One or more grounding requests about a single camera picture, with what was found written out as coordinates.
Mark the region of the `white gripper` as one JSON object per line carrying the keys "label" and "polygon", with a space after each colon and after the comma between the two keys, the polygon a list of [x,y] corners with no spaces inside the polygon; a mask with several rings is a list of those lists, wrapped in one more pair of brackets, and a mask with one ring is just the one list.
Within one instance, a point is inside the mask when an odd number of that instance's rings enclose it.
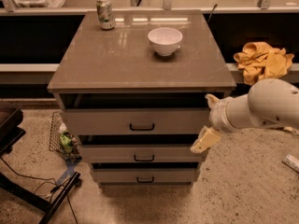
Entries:
{"label": "white gripper", "polygon": [[221,133],[233,133],[236,128],[231,124],[226,107],[232,97],[219,99],[213,94],[206,94],[208,107],[210,108],[209,123],[212,127],[204,126],[197,139],[191,146],[192,153],[202,153],[221,140]]}

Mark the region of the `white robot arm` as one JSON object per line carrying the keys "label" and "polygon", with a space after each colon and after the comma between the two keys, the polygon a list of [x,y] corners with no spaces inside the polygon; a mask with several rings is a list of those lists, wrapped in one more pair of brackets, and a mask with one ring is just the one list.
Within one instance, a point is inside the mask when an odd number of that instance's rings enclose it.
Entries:
{"label": "white robot arm", "polygon": [[209,124],[191,146],[202,153],[218,143],[224,133],[247,128],[299,128],[299,89],[281,79],[268,78],[255,83],[247,94],[217,98],[207,94]]}

